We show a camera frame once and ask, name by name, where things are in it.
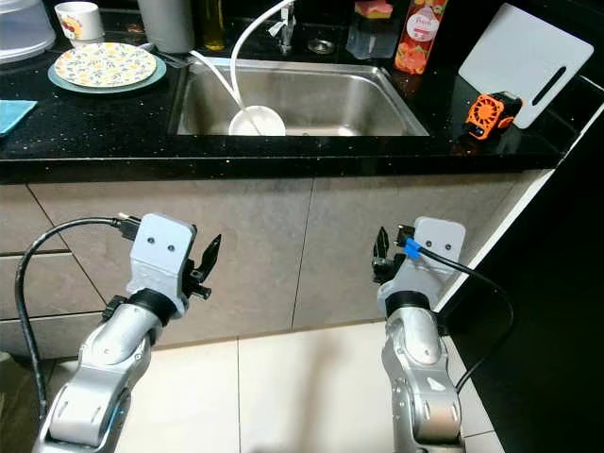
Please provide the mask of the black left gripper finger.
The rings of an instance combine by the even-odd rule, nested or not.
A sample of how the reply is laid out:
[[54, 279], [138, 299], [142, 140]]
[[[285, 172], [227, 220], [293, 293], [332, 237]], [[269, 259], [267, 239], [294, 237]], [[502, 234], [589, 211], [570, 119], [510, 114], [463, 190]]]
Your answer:
[[211, 275], [212, 269], [216, 266], [217, 255], [220, 253], [220, 247], [223, 244], [223, 234], [215, 236], [203, 251], [202, 259], [197, 267], [194, 268], [194, 280], [197, 284], [202, 284]]

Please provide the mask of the beige drawer front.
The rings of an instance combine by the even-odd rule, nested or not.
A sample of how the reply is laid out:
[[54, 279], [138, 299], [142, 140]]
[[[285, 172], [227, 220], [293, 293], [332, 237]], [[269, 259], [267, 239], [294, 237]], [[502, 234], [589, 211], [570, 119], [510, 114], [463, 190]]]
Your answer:
[[[0, 320], [16, 319], [14, 284], [19, 256], [0, 258]], [[30, 318], [90, 313], [104, 308], [102, 297], [70, 253], [34, 255], [26, 268], [25, 302]]]
[[[40, 358], [56, 360], [77, 357], [79, 346], [102, 323], [102, 311], [53, 316], [36, 316], [30, 326]], [[0, 321], [0, 350], [8, 351], [13, 357], [27, 359], [25, 332], [18, 319]]]
[[49, 186], [39, 184], [0, 185], [0, 254], [23, 253], [46, 230], [65, 220], [57, 214]]

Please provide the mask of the white bowl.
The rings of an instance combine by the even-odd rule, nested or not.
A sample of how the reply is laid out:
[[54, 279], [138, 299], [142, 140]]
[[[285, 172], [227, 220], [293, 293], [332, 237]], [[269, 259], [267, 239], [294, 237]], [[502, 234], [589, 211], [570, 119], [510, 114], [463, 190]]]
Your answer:
[[263, 105], [239, 109], [227, 127], [227, 134], [233, 137], [284, 137], [286, 133], [281, 117]]

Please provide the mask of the stainless steel sink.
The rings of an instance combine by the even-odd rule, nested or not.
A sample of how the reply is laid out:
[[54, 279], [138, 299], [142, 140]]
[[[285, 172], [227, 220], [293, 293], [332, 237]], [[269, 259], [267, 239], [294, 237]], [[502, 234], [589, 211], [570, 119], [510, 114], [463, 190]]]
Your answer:
[[383, 69], [366, 65], [216, 58], [195, 63], [176, 90], [170, 130], [228, 135], [239, 109], [274, 109], [286, 137], [423, 137]]

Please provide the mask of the orange handheld fan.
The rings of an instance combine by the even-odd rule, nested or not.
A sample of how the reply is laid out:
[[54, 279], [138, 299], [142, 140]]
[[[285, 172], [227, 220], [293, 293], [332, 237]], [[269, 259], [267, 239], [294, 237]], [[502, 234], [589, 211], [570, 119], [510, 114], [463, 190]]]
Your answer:
[[472, 139], [487, 140], [508, 129], [524, 106], [521, 96], [508, 91], [480, 94], [467, 111], [464, 132]]

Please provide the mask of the red peach soap bottle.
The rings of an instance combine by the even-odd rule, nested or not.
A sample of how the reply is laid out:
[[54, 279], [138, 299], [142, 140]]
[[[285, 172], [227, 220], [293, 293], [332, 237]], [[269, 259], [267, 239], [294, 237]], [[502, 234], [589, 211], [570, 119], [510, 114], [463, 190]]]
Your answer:
[[398, 72], [421, 75], [426, 71], [448, 1], [409, 0], [395, 51], [394, 66]]

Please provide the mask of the olive brown bag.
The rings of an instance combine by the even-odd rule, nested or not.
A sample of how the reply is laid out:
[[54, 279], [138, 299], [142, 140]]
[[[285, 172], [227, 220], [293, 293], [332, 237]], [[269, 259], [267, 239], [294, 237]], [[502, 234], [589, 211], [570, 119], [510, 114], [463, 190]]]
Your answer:
[[38, 431], [33, 372], [0, 353], [0, 453], [31, 453]]

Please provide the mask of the white cutting board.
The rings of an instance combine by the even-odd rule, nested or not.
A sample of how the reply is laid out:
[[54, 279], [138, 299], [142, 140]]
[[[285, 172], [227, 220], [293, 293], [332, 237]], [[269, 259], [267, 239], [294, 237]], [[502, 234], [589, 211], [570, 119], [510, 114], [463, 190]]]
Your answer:
[[552, 103], [595, 48], [534, 14], [504, 3], [458, 74], [479, 93], [521, 98], [514, 125], [527, 128]]

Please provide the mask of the olive oil bottle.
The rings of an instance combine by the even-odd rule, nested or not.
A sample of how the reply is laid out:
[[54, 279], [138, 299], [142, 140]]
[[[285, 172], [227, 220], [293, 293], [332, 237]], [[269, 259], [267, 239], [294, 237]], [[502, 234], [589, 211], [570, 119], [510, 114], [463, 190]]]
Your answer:
[[203, 46], [210, 51], [226, 48], [223, 0], [200, 0]]

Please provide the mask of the metal faucet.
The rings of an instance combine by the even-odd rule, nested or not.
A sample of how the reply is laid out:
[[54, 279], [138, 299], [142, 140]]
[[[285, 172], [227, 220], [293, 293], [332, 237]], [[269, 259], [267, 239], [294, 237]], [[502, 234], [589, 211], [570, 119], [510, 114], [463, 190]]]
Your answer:
[[294, 0], [283, 0], [277, 9], [277, 23], [269, 27], [269, 34], [277, 39], [281, 55], [288, 56], [293, 48], [293, 34], [296, 26], [296, 6]]

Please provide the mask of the pink and yellow sponge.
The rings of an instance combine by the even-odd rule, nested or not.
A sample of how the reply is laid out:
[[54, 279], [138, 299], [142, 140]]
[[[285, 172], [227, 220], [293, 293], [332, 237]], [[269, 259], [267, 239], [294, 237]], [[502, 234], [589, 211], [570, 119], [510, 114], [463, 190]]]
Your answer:
[[365, 19], [389, 19], [394, 6], [390, 0], [358, 0], [354, 3], [354, 12]]

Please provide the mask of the grey tumbler with red label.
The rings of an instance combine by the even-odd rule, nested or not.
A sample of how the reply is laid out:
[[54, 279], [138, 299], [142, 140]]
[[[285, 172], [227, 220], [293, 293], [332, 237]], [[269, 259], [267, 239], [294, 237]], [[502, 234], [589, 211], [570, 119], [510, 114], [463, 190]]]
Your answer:
[[137, 0], [149, 42], [160, 52], [185, 55], [195, 48], [193, 0]]

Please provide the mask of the teal cloth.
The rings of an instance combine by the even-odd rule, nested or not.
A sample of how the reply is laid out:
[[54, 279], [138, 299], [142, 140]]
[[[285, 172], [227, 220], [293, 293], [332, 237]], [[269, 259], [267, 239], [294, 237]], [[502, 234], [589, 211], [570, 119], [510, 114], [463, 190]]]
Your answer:
[[38, 105], [33, 100], [0, 100], [0, 137], [6, 137]]

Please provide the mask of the white printed cup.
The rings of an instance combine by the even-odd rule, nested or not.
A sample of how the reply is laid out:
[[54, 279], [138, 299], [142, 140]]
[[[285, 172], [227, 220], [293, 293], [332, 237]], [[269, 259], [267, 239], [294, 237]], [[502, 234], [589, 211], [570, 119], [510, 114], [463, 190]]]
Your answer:
[[60, 29], [74, 46], [104, 41], [100, 8], [88, 1], [66, 1], [53, 6]]

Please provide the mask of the translucent plastic food cover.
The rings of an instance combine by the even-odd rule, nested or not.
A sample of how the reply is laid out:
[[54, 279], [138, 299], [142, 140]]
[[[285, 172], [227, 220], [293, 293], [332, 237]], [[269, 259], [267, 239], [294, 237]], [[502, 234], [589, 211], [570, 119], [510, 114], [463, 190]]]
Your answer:
[[0, 63], [36, 57], [56, 41], [43, 0], [0, 0]]

